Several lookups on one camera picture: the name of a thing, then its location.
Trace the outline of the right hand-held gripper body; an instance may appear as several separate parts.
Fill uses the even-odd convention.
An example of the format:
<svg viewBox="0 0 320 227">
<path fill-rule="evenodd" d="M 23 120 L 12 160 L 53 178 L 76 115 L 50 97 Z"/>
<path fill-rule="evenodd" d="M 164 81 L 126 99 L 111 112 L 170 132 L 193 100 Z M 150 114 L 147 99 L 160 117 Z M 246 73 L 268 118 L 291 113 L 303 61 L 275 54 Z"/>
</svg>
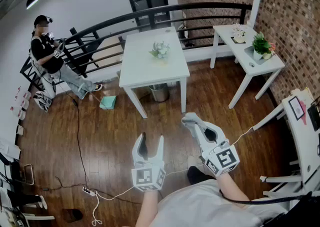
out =
<svg viewBox="0 0 320 227">
<path fill-rule="evenodd" d="M 234 145 L 225 139 L 219 145 L 215 145 L 201 153 L 204 166 L 207 167 L 215 178 L 234 170 L 240 163 L 240 159 Z"/>
</svg>

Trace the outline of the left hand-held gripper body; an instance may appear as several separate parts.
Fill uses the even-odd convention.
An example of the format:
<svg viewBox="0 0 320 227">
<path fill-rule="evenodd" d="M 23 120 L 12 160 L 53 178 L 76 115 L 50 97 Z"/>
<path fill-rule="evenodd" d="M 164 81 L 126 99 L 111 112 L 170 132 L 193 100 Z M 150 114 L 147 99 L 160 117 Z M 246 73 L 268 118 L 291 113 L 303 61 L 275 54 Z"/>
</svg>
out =
<svg viewBox="0 0 320 227">
<path fill-rule="evenodd" d="M 133 186 L 142 192 L 160 191 L 162 189 L 166 172 L 165 162 L 162 158 L 152 157 L 148 160 L 138 157 L 133 160 L 134 168 L 131 170 Z"/>
</svg>

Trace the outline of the grey wiping cloth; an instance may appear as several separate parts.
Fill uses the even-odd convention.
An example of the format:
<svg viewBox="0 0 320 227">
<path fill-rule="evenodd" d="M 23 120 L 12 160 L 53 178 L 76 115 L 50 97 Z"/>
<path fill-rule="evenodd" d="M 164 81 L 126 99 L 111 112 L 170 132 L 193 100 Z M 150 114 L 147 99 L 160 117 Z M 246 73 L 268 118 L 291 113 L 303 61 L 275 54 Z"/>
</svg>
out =
<svg viewBox="0 0 320 227">
<path fill-rule="evenodd" d="M 204 132 L 207 129 L 205 122 L 195 112 L 188 112 L 181 119 L 181 123 L 190 131 L 192 137 L 196 137 L 195 125 Z"/>
</svg>

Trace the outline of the blue flower pot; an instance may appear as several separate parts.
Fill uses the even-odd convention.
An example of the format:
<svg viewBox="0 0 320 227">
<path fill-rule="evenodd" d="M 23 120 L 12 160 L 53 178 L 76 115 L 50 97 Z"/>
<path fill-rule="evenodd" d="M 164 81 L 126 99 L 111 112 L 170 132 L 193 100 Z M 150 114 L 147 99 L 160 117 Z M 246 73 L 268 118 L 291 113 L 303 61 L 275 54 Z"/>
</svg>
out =
<svg viewBox="0 0 320 227">
<path fill-rule="evenodd" d="M 152 61 L 155 64 L 167 65 L 168 64 L 168 55 L 170 52 L 170 46 L 168 43 L 161 41 L 155 41 L 152 45 L 152 49 L 148 51 L 151 55 Z"/>
</svg>

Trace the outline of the person's right forearm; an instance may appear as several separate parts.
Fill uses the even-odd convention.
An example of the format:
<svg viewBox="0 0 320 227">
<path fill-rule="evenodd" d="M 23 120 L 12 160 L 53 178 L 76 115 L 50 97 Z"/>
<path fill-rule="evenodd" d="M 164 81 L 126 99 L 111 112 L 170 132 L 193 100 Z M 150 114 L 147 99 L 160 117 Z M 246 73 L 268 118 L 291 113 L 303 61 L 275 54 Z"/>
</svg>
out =
<svg viewBox="0 0 320 227">
<path fill-rule="evenodd" d="M 228 173 L 217 176 L 216 181 L 226 198 L 234 201 L 249 201 L 249 198 L 242 192 Z"/>
</svg>

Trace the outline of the person's left forearm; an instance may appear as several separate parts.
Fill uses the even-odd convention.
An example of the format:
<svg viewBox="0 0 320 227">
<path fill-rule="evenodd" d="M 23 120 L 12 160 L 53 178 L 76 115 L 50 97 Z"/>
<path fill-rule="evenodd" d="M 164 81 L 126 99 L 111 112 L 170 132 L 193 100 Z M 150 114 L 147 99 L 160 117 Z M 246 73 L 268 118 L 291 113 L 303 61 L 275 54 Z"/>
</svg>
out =
<svg viewBox="0 0 320 227">
<path fill-rule="evenodd" d="M 146 191 L 135 227 L 150 227 L 158 213 L 158 191 Z"/>
</svg>

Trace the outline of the person's dark trouser leg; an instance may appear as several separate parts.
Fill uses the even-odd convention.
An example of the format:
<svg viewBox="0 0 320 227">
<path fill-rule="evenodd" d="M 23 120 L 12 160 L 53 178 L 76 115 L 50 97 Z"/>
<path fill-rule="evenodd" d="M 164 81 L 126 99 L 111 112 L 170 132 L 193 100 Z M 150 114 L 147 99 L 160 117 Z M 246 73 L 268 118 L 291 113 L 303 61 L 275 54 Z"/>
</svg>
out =
<svg viewBox="0 0 320 227">
<path fill-rule="evenodd" d="M 207 180 L 216 180 L 215 177 L 205 174 L 200 171 L 196 166 L 190 166 L 187 171 L 187 179 L 190 185 L 195 185 Z"/>
</svg>

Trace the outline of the metal trash bin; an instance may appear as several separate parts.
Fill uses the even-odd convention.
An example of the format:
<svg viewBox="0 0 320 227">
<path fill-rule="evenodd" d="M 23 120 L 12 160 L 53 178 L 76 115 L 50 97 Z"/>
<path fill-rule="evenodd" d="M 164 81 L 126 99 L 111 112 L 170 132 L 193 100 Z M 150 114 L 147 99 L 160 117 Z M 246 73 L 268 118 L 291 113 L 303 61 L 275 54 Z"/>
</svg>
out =
<svg viewBox="0 0 320 227">
<path fill-rule="evenodd" d="M 153 99 L 158 103 L 165 102 L 170 97 L 169 88 L 166 83 L 149 85 L 148 87 Z"/>
</svg>

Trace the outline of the black framed card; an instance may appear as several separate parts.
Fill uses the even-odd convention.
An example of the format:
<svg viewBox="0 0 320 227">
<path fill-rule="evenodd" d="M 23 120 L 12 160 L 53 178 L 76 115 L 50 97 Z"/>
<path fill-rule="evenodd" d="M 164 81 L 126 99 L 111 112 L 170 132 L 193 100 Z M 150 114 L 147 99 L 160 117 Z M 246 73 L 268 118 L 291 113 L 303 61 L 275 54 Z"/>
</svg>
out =
<svg viewBox="0 0 320 227">
<path fill-rule="evenodd" d="M 292 112 L 296 118 L 296 120 L 306 118 L 306 104 L 303 100 L 300 100 L 297 96 L 294 96 L 292 99 L 288 101 Z"/>
</svg>

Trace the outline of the white side table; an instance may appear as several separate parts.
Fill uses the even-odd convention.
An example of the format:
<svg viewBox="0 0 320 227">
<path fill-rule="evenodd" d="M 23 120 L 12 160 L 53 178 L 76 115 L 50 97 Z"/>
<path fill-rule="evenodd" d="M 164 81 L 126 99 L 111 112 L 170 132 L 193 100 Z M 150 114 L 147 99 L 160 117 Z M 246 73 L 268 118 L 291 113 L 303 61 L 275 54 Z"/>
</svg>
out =
<svg viewBox="0 0 320 227">
<path fill-rule="evenodd" d="M 236 103 L 244 93 L 245 89 L 247 88 L 247 86 L 249 85 L 253 77 L 270 73 L 271 76 L 267 79 L 263 87 L 255 96 L 255 99 L 258 100 L 263 95 L 263 93 L 267 90 L 267 88 L 269 88 L 269 86 L 278 76 L 280 71 L 285 67 L 285 64 L 282 62 L 279 56 L 275 54 L 272 56 L 271 59 L 267 60 L 262 65 L 258 65 L 253 61 L 252 58 L 250 58 L 245 53 L 245 48 L 252 46 L 254 35 L 257 34 L 252 28 L 249 28 L 247 30 L 245 43 L 243 44 L 236 44 L 232 41 L 231 39 L 231 37 L 233 37 L 232 25 L 214 25 L 213 29 L 214 29 L 214 36 L 213 36 L 210 68 L 213 69 L 215 67 L 218 48 L 220 47 L 218 43 L 219 43 L 219 40 L 222 40 L 226 45 L 225 51 L 232 52 L 233 55 L 235 56 L 235 62 L 239 63 L 242 69 L 245 71 L 245 77 L 242 80 L 238 90 L 233 96 L 228 107 L 232 109 L 236 105 Z"/>
</svg>

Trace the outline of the grey tray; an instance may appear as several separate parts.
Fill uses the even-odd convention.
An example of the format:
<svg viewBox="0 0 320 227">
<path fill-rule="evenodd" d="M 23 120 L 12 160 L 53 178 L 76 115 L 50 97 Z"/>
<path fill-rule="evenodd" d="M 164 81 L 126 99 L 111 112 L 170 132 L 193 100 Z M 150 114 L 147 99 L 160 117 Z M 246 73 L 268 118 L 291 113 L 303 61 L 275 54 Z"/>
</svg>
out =
<svg viewBox="0 0 320 227">
<path fill-rule="evenodd" d="M 262 65 L 269 59 L 263 59 L 263 54 L 258 54 L 253 46 L 249 46 L 244 49 L 244 52 L 257 64 Z"/>
</svg>

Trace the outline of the pink flower plant pot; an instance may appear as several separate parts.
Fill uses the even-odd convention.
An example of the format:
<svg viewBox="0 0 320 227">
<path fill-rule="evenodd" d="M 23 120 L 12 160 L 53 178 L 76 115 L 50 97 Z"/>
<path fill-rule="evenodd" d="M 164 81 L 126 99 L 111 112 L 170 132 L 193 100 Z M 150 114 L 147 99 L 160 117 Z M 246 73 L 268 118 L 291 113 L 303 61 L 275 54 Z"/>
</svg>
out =
<svg viewBox="0 0 320 227">
<path fill-rule="evenodd" d="M 275 54 L 276 45 L 274 43 L 270 43 L 269 53 L 264 53 L 262 58 L 265 60 L 270 59 Z"/>
</svg>

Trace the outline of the black white bags heap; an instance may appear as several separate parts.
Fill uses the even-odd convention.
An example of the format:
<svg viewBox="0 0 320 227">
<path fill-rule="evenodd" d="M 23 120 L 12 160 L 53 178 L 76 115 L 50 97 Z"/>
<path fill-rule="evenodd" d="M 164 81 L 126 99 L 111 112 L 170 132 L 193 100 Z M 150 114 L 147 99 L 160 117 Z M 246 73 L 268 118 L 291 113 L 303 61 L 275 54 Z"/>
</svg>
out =
<svg viewBox="0 0 320 227">
<path fill-rule="evenodd" d="M 183 48 L 192 48 L 195 46 L 195 44 L 189 39 L 189 31 L 186 29 L 187 27 L 185 25 L 185 22 L 183 21 L 178 27 L 177 35 Z"/>
</svg>

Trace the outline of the row of white red-label bottles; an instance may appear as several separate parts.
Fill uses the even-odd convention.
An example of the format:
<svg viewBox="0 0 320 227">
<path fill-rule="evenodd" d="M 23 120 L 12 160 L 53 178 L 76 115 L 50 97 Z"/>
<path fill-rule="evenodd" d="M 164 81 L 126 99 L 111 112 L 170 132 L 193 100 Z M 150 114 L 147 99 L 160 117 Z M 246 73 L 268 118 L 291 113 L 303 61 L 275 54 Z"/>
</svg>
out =
<svg viewBox="0 0 320 227">
<path fill-rule="evenodd" d="M 29 107 L 30 98 L 31 93 L 19 86 L 14 97 L 13 105 L 10 107 L 10 112 L 21 121 L 26 117 L 26 110 Z"/>
</svg>

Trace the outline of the metal frame stand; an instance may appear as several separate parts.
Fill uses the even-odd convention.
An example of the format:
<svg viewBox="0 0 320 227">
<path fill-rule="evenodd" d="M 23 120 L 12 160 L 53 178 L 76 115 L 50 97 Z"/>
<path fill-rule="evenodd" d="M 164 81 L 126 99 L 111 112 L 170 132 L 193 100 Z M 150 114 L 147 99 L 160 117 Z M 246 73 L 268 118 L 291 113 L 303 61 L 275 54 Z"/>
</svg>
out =
<svg viewBox="0 0 320 227">
<path fill-rule="evenodd" d="M 35 179 L 33 166 L 31 164 L 25 164 L 23 166 L 23 174 L 25 183 L 27 185 L 33 186 L 35 184 Z"/>
</svg>

